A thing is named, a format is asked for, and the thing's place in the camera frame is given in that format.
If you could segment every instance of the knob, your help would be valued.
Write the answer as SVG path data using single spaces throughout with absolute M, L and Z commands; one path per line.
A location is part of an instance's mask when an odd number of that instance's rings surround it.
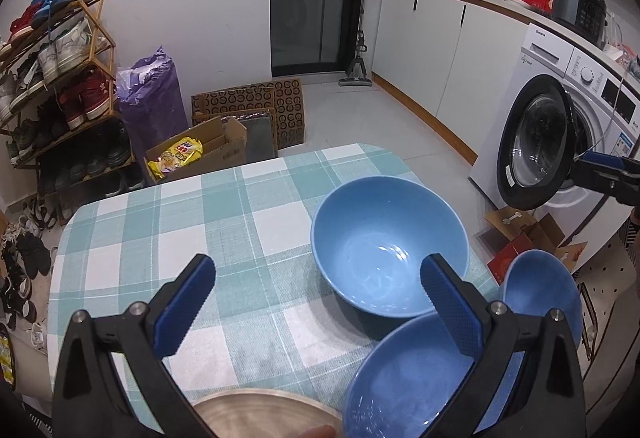
M 584 66 L 582 70 L 580 70 L 580 78 L 587 84 L 593 81 L 593 72 L 591 71 L 591 68 Z

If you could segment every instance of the washing machine control panel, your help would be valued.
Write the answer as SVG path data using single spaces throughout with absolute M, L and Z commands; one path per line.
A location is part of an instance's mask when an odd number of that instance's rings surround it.
M 611 112 L 616 107 L 616 122 L 628 129 L 629 134 L 640 135 L 640 99 L 620 79 L 600 63 L 575 48 L 566 71 L 566 79 L 585 92 L 603 110 Z

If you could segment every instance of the wooden shoe rack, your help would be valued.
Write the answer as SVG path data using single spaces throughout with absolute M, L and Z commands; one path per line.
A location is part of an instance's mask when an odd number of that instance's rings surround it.
M 86 120 L 82 123 L 78 128 L 72 129 L 71 131 L 66 132 L 59 139 L 52 141 L 47 147 L 43 147 L 42 149 L 36 150 L 29 157 L 26 157 L 23 160 L 18 161 L 18 164 L 14 166 L 14 169 L 32 169 L 35 170 L 38 174 L 38 184 L 41 184 L 40 180 L 40 164 L 38 158 L 50 151 L 52 148 L 56 147 L 59 144 L 62 144 L 65 141 L 79 135 L 80 133 L 97 126 L 100 123 L 103 123 L 111 118 L 120 119 L 120 114 L 114 109 L 115 102 L 115 71 L 114 71 L 114 49 L 116 46 L 115 41 L 110 36 L 109 32 L 104 28 L 102 22 L 100 20 L 102 14 L 102 6 L 104 5 L 104 0 L 76 0 L 68 5 L 66 5 L 63 9 L 59 10 L 55 14 L 53 14 L 48 22 L 40 25 L 38 28 L 33 30 L 24 40 L 20 41 L 16 46 L 12 47 L 10 54 L 0 63 L 0 74 L 7 71 L 8 69 L 14 67 L 18 61 L 21 61 L 23 56 L 26 54 L 30 54 L 33 50 L 36 50 L 36 47 L 39 43 L 49 37 L 53 40 L 54 35 L 57 35 L 57 30 L 62 25 L 65 25 L 67 22 L 75 18 L 76 16 L 80 16 L 84 14 L 88 21 L 90 30 L 92 32 L 92 39 L 89 48 L 89 54 L 86 59 L 84 59 L 79 65 L 74 68 L 68 70 L 57 77 L 54 81 L 50 82 L 50 84 L 44 84 L 44 86 L 36 91 L 33 95 L 28 97 L 28 99 L 24 102 L 24 104 L 19 108 L 19 110 L 14 111 L 12 115 L 4 121 L 0 121 L 0 134 L 11 137 L 11 132 L 7 129 L 7 126 L 14 120 L 17 120 L 16 126 L 20 125 L 22 121 L 22 112 L 29 105 L 34 103 L 34 100 L 37 98 L 42 99 L 44 96 L 49 96 L 52 93 L 60 94 L 63 87 L 71 81 L 71 79 L 81 72 L 83 72 L 87 68 L 98 68 L 102 70 L 104 75 L 107 77 L 109 82 L 109 108 L 105 113 L 103 113 L 100 117 L 93 120 Z M 97 39 L 98 36 L 95 34 L 99 33 L 102 37 L 107 40 L 106 46 L 103 46 L 98 49 Z M 133 152 L 131 153 L 130 158 L 123 163 L 122 165 L 111 169 L 107 167 L 106 170 L 99 175 L 92 177 L 85 177 L 81 182 L 77 182 L 72 184 L 69 187 L 73 187 L 78 183 L 87 182 L 93 178 L 98 176 L 102 176 L 116 169 L 121 169 L 127 167 L 128 165 L 135 162 L 135 157 Z M 59 195 L 59 192 L 50 194 L 43 194 L 41 192 L 38 193 L 41 198 L 46 198 L 54 195 Z

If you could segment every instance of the wooden plate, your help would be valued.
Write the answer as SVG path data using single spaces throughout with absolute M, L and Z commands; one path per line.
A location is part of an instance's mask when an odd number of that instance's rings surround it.
M 296 438 L 330 425 L 344 438 L 340 414 L 315 400 L 276 389 L 232 389 L 194 407 L 220 438 Z

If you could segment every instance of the yellow snack bag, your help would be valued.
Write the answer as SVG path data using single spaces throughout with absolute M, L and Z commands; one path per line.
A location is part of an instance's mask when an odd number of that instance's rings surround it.
M 180 167 L 198 160 L 202 156 L 202 143 L 190 137 L 184 137 L 168 147 L 158 157 L 148 163 L 153 175 L 160 179 Z

